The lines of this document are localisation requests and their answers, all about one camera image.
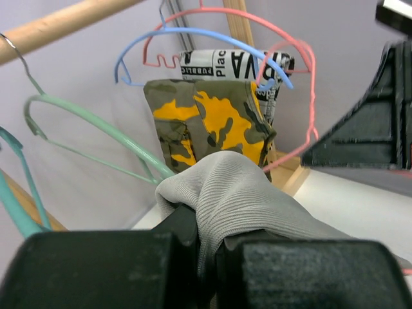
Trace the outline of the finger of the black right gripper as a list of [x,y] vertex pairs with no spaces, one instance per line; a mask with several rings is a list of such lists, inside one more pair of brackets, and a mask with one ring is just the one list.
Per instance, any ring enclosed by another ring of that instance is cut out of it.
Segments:
[[411,169],[411,41],[384,48],[364,96],[302,154],[301,163]]

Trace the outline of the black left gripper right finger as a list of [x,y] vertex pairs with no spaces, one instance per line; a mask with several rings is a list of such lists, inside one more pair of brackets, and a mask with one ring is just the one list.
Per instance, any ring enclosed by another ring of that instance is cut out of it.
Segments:
[[410,308],[400,266],[381,243],[291,240],[257,231],[216,253],[218,308]]

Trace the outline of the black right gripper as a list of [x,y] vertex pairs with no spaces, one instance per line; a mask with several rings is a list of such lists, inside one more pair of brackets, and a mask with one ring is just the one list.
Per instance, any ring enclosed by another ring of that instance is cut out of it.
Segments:
[[411,35],[411,1],[378,1],[375,20],[404,35]]

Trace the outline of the teal plastic hanger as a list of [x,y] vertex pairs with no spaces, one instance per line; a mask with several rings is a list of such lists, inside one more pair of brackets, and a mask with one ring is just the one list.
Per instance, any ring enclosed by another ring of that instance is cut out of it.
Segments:
[[28,238],[36,233],[51,231],[52,225],[24,157],[23,145],[4,128],[1,128],[1,138],[20,159],[30,188],[30,193],[27,193],[4,171],[1,171],[1,202],[3,206],[23,237]]

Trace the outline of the newspaper print trousers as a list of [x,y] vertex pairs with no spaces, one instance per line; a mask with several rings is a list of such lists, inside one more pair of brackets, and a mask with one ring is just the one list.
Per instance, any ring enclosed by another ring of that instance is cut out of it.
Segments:
[[[180,68],[184,79],[202,80],[246,80],[255,81],[262,60],[243,50],[193,50],[180,53]],[[261,87],[271,84],[272,87],[263,91],[256,90],[261,113],[272,125],[276,108],[276,100],[282,83],[282,78],[269,65],[260,79]]]

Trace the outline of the camouflage yellow trousers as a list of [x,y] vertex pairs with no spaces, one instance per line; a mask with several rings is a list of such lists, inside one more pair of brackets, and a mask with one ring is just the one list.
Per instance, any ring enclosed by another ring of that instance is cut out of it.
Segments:
[[144,86],[166,166],[180,173],[218,151],[259,167],[276,135],[265,120],[257,85],[238,80],[152,80]]

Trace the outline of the grey trousers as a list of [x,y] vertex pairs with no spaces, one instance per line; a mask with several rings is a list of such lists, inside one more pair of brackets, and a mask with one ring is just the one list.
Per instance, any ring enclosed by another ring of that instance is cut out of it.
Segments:
[[[275,188],[256,164],[232,151],[210,154],[166,178],[156,188],[156,201],[165,219],[180,205],[194,212],[199,243],[196,293],[202,307],[216,305],[216,253],[228,237],[264,231],[291,240],[370,241],[313,217]],[[392,255],[403,275],[409,262]]]

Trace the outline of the pink wire hanger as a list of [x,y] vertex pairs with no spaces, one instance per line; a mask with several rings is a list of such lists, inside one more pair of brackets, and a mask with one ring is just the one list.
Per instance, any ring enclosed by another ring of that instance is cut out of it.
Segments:
[[[269,53],[272,53],[284,46],[294,45],[296,50],[300,53],[302,60],[305,63],[306,69],[305,70],[292,70],[292,73],[308,73],[310,74],[310,101],[308,105],[308,128],[306,130],[306,140],[305,143],[300,145],[299,147],[295,148],[293,151],[287,153],[284,157],[280,159],[276,159],[272,163],[264,166],[263,171],[269,172],[276,167],[280,166],[287,160],[301,154],[304,150],[306,150],[310,146],[311,136],[313,135],[315,140],[319,139],[319,134],[317,128],[315,126],[315,78],[316,78],[316,59],[315,53],[312,50],[312,47],[302,40],[296,40],[296,42],[288,42],[282,41],[279,43],[275,43],[270,49]],[[298,87],[298,95],[289,95],[285,97],[284,102],[292,103],[292,107],[295,107],[297,111],[297,107],[303,106],[303,90]]]

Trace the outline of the light blue plastic hanger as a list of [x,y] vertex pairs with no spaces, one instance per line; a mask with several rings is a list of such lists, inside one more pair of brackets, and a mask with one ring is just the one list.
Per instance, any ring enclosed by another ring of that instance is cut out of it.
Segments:
[[124,57],[126,56],[126,53],[134,47],[136,44],[146,40],[150,39],[152,37],[158,36],[158,35],[169,35],[172,33],[186,33],[186,34],[195,34],[195,35],[200,35],[204,37],[210,37],[213,39],[216,39],[218,41],[226,42],[228,44],[234,45],[236,47],[241,48],[242,50],[245,50],[246,52],[249,52],[253,56],[263,60],[264,59],[264,54],[254,47],[252,47],[249,44],[246,44],[244,42],[241,42],[237,39],[234,39],[232,37],[229,37],[228,35],[223,35],[222,33],[214,32],[211,30],[206,30],[203,28],[191,28],[191,27],[168,27],[166,24],[178,17],[181,17],[183,15],[190,15],[190,14],[200,14],[200,13],[224,13],[224,14],[229,14],[229,15],[238,15],[240,17],[244,17],[246,19],[249,19],[251,21],[254,21],[256,23],[259,23],[260,25],[268,28],[269,30],[273,31],[274,33],[278,34],[282,38],[286,40],[293,40],[294,38],[291,37],[288,33],[286,33],[284,30],[280,29],[279,27],[275,26],[274,24],[268,22],[267,20],[260,18],[256,15],[250,14],[248,12],[244,12],[241,10],[233,9],[233,8],[224,8],[224,7],[206,7],[203,6],[203,2],[200,1],[200,7],[191,9],[191,10],[185,10],[180,13],[174,14],[170,16],[168,19],[164,19],[164,17],[161,18],[162,23],[160,24],[159,29],[155,29],[152,31],[149,31],[139,37],[137,37],[134,41],[129,43],[125,49],[121,52],[121,54],[118,56],[118,59],[115,63],[115,68],[114,68],[114,80],[115,83],[118,83],[120,80],[123,80],[127,85],[129,86],[141,86],[141,83],[134,83],[131,80],[131,76],[128,72],[128,68],[125,65],[124,62]]

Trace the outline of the wooden clothes rack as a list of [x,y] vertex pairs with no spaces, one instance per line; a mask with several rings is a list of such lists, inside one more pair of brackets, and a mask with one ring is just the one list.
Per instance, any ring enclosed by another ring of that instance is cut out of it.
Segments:
[[[77,1],[1,1],[1,32],[32,21]],[[247,1],[249,12],[268,19],[295,37],[297,19],[280,14],[289,1]],[[142,88],[115,84],[113,68],[118,54],[136,37],[160,22],[160,1],[144,1],[122,13],[26,54],[30,72],[50,95],[69,100],[97,114],[135,139],[161,160],[160,145]],[[187,16],[190,26],[228,35],[224,14]],[[133,80],[178,78],[179,71],[142,65],[143,42],[125,57]],[[148,60],[157,53],[178,53],[178,35],[153,38]],[[154,203],[154,186],[83,158],[33,136],[23,116],[27,97],[36,94],[19,59],[1,65],[1,126],[24,145],[35,183],[45,208],[67,229],[115,229],[133,226]],[[138,158],[109,136],[66,111],[32,104],[32,117],[51,139],[142,173]],[[1,151],[1,168],[29,191],[19,160],[7,145]]]

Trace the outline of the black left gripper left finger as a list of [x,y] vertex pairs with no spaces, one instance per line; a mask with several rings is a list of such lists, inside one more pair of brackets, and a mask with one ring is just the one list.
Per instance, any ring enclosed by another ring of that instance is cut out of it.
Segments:
[[151,230],[34,234],[1,283],[1,307],[195,308],[197,251],[185,205]]

